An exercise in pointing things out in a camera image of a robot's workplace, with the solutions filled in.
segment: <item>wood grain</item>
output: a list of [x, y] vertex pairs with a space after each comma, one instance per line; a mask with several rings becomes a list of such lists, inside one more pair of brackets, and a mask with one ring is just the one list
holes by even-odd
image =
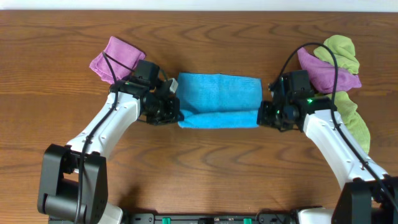
[[[337, 12], [0, 12], [0, 223], [45, 223], [36, 209], [42, 155], [74, 138], [108, 85], [88, 65], [111, 35], [171, 77], [226, 73], [273, 81], [291, 51], [352, 38], [363, 87], [351, 90], [371, 157], [398, 174], [398, 14]], [[289, 69], [298, 69], [294, 58]], [[269, 98], [264, 89], [264, 98]], [[338, 183], [304, 134], [134, 123], [108, 161], [109, 201], [160, 213], [332, 208]]]

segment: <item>blue cloth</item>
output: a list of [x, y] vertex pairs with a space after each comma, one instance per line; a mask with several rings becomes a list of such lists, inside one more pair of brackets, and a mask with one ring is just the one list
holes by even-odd
[[256, 128], [261, 80], [231, 75], [180, 73], [181, 128]]

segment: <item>green cloth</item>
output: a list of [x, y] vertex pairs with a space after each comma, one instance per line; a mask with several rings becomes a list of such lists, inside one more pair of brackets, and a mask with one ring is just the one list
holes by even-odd
[[353, 135], [363, 151], [368, 154], [371, 147], [371, 133], [361, 115], [356, 112], [358, 105], [349, 99], [345, 91], [336, 93], [335, 105], [348, 131]]
[[[347, 71], [349, 71], [351, 74], [358, 74], [359, 62], [355, 58], [355, 47], [350, 38], [342, 35], [333, 35], [325, 40], [323, 44], [329, 47], [334, 53], [337, 60], [337, 65], [340, 68], [347, 69]], [[313, 53], [320, 60], [335, 65], [327, 49], [324, 49], [323, 47], [317, 47]]]

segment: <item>teal connector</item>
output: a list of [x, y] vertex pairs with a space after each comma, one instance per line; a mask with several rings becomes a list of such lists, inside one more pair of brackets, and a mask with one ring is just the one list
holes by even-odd
[[251, 224], [251, 218], [244, 218], [243, 224]]
[[162, 219], [162, 224], [171, 224], [172, 219], [171, 218], [163, 218]]

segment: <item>white wall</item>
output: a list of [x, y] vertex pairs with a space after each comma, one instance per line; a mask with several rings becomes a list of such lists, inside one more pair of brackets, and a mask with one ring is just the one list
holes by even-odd
[[0, 8], [398, 12], [398, 0], [0, 0]]

